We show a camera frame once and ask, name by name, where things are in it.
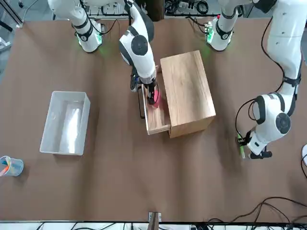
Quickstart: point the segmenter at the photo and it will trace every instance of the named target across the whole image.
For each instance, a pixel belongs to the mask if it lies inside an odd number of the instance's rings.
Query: brown table
[[[159,211],[163,221],[229,221],[268,196],[307,203],[300,168],[307,142],[305,65],[292,129],[268,146],[273,157],[244,161],[235,142],[239,106],[273,91],[282,79],[260,47],[267,22],[238,20],[225,52],[207,47],[187,19],[155,23],[156,63],[199,49],[216,109],[206,131],[174,139],[166,132],[148,136],[139,117],[137,95],[129,89],[131,68],[118,50],[119,29],[123,34],[127,21],[116,24],[92,54],[78,45],[69,22],[26,23],[16,32],[0,85],[0,152],[23,159],[25,169],[19,178],[1,178],[0,219],[146,221],[148,211]],[[89,95],[82,157],[39,152],[53,91]],[[253,125],[245,108],[238,128],[245,133]],[[271,203],[291,219],[307,211],[286,201]],[[259,221],[281,219],[264,207]]]

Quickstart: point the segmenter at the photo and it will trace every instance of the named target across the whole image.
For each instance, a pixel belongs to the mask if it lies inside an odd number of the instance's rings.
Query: cup
[[[9,156],[0,158],[0,176],[19,176],[24,169],[24,162]]]

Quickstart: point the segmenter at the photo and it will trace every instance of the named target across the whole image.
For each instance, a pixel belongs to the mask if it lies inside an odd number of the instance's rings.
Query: pink object
[[[160,94],[160,92],[155,90],[154,91],[154,98],[153,99],[155,101],[155,104],[153,104],[152,106],[158,108],[159,104],[160,104],[160,101],[161,101],[161,94]]]

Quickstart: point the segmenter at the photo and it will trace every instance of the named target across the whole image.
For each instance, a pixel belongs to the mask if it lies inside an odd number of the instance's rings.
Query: black cable
[[[187,16],[186,18],[191,19],[194,23],[196,23],[199,26],[205,27],[204,24],[199,23],[197,20],[194,20],[191,16]]]
[[[251,7],[251,9],[250,9],[248,15],[246,16],[247,18],[249,17],[249,15],[250,15],[251,11],[253,10],[253,8],[254,8],[254,5]]]
[[[303,171],[304,176],[305,176],[306,179],[307,179],[307,175],[306,175],[305,170],[304,170],[304,168],[303,168],[303,161],[304,161],[304,158],[305,158],[306,156],[307,156],[307,154],[306,154],[304,157],[302,157],[302,160],[301,160],[301,169],[302,169],[302,171]]]
[[[157,101],[159,100],[159,94],[160,94],[160,90],[159,90],[159,85],[158,85],[158,81],[156,81],[157,84],[157,91],[158,91],[158,96],[157,96],[157,100],[155,100],[155,104],[157,103]]]
[[[201,15],[206,15],[209,11],[209,6],[208,3],[205,2],[204,0],[200,0],[197,5],[196,5],[196,10],[198,11],[198,13],[200,13]]]
[[[307,215],[302,215],[302,216],[299,216],[299,217],[293,219],[293,220],[292,220],[292,223],[295,223],[296,221],[298,221],[298,220],[300,220],[300,219],[302,219],[302,218],[307,218]]]
[[[255,116],[254,116],[254,107],[252,107],[252,106],[254,105],[254,103],[255,103],[255,101],[252,101],[252,102],[250,103],[249,107],[248,107],[248,116],[249,116],[249,118],[250,118],[251,120],[256,121]],[[250,115],[250,108],[251,108],[251,107],[253,108],[253,109],[252,109],[252,112],[253,112],[254,118],[252,118],[251,115]]]
[[[186,18],[191,19],[191,20],[193,21],[193,27],[194,27],[194,23],[196,23],[196,25],[198,26],[199,30],[200,30],[202,33],[205,33],[205,31],[201,29],[201,26],[202,26],[202,27],[205,27],[204,24],[199,23],[199,22],[197,21],[196,18],[193,19],[193,18],[191,18],[190,16],[188,16],[188,17],[186,17]]]
[[[40,228],[44,225],[45,222],[43,222],[40,226],[37,227],[36,230],[40,230]]]
[[[108,225],[108,226],[106,226],[106,227],[104,227],[104,228],[102,228],[102,229],[99,229],[99,230],[105,230],[105,229],[107,229],[108,227],[111,227],[112,225],[115,225],[116,223],[113,223],[113,224],[110,224],[110,225]],[[82,227],[82,228],[77,228],[77,229],[74,229],[74,230],[96,230],[96,229],[92,229],[92,228],[88,228],[88,227]]]
[[[196,24],[197,24],[197,26],[198,26],[199,30],[200,30],[200,31],[201,31],[201,32],[204,34],[204,33],[205,33],[205,31],[201,29],[201,26],[200,26],[200,24],[198,23],[197,19],[196,19],[196,18],[194,18],[194,20],[196,21]]]
[[[250,100],[248,100],[247,102],[243,103],[243,104],[241,105],[241,107],[239,108],[238,112],[236,113],[235,128],[236,128],[236,132],[239,134],[239,136],[240,136],[241,138],[243,138],[243,137],[242,137],[242,135],[240,134],[240,132],[239,132],[239,130],[238,130],[238,128],[237,128],[237,125],[236,125],[236,122],[237,122],[237,119],[238,119],[239,112],[240,112],[240,110],[243,108],[244,105],[246,105],[247,103],[250,103],[250,102],[252,102],[252,101],[254,101],[254,100],[255,100],[255,98],[250,99]]]
[[[217,220],[217,221],[219,221],[219,222],[224,223],[224,221],[222,221],[221,219],[218,219],[218,218],[211,218],[211,219],[208,220],[208,222],[211,222],[211,221],[213,221],[213,220]]]
[[[74,227],[76,227],[76,225],[78,224],[79,222],[76,222],[73,227],[71,228],[71,230],[73,230]]]
[[[269,207],[275,209],[276,211],[278,211],[279,213],[281,213],[287,219],[287,221],[290,223],[290,219],[281,210],[279,210],[278,208],[276,208],[275,206],[273,206],[269,203],[263,202],[263,204],[266,205],[266,206],[269,206]]]
[[[87,18],[88,18],[88,20],[90,21],[90,24],[92,25],[92,27],[100,34],[100,35],[105,35],[105,34],[107,34],[107,33],[109,33],[111,30],[112,30],[112,28],[113,28],[113,26],[114,26],[114,24],[115,24],[115,22],[117,21],[118,22],[118,19],[116,19],[114,22],[113,22],[113,24],[112,24],[112,26],[111,26],[111,28],[107,31],[107,32],[100,32],[99,30],[97,30],[97,28],[96,27],[94,27],[94,25],[93,25],[93,23],[92,23],[92,21],[91,21],[91,19],[89,18],[89,16],[88,16],[88,14],[87,14],[87,12],[86,12],[86,10],[84,10],[84,12],[85,12],[85,14],[86,14],[86,16],[87,16]]]
[[[270,197],[265,198],[265,199],[264,199],[262,202],[260,202],[259,204],[257,204],[257,206],[256,206],[252,211],[250,211],[250,212],[248,212],[248,213],[246,213],[246,214],[243,214],[243,215],[239,215],[239,216],[235,217],[235,218],[234,218],[232,221],[230,221],[230,222],[224,222],[224,224],[230,224],[230,223],[235,222],[235,221],[236,221],[237,219],[239,219],[239,218],[247,217],[247,216],[251,215],[252,213],[254,213],[254,212],[258,209],[258,207],[262,206],[263,203],[266,203],[267,200],[271,200],[271,199],[287,200],[287,201],[290,201],[290,202],[295,203],[295,204],[297,204],[297,205],[301,205],[301,206],[307,207],[306,204],[303,204],[303,203],[301,203],[301,202],[298,202],[298,201],[295,201],[295,200],[292,200],[292,199],[289,199],[289,198],[286,198],[286,197],[282,197],[282,196],[270,196]]]

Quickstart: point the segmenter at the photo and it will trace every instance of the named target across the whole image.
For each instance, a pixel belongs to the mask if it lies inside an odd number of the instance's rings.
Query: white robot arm
[[[237,5],[252,3],[250,0],[219,0],[222,14],[212,21],[207,42],[215,50],[224,50],[230,42],[237,19]],[[240,145],[247,145],[252,159],[272,156],[266,151],[268,143],[286,135],[291,127],[290,116],[295,108],[298,85],[301,80],[301,39],[307,20],[307,0],[253,0],[254,6],[263,12],[273,9],[272,25],[268,38],[268,57],[283,71],[283,79],[277,92],[255,98],[253,114],[257,125]]]
[[[156,70],[149,44],[154,37],[154,23],[133,0],[87,0],[87,4],[103,6],[115,1],[133,18],[133,24],[119,40],[120,52],[132,66],[130,88],[135,91],[139,84],[144,84],[148,89],[149,104],[155,104]],[[71,21],[84,51],[93,52],[102,44],[101,24],[89,19],[84,8],[74,0],[48,0],[48,4],[57,16]]]

